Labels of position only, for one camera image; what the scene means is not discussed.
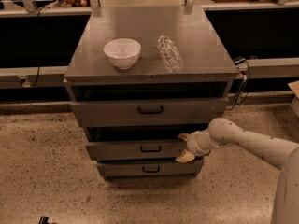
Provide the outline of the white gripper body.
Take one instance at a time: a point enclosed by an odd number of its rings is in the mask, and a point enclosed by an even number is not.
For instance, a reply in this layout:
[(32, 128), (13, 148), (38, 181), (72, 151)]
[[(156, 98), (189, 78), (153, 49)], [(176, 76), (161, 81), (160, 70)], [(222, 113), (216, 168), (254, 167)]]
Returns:
[(204, 156), (208, 153), (205, 145), (209, 142), (209, 134), (206, 131), (189, 133), (187, 137), (187, 149), (194, 156)]

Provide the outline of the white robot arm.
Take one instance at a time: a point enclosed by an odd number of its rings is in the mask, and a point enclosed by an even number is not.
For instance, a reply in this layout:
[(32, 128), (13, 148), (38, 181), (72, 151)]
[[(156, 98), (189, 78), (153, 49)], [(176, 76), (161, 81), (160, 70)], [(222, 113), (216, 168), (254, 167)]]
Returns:
[(215, 118), (208, 128), (193, 133), (181, 133), (178, 139), (186, 143), (176, 162), (186, 163), (214, 149), (230, 145), (247, 152), (279, 170), (271, 224), (299, 223), (299, 144), (269, 135), (242, 129), (225, 118)]

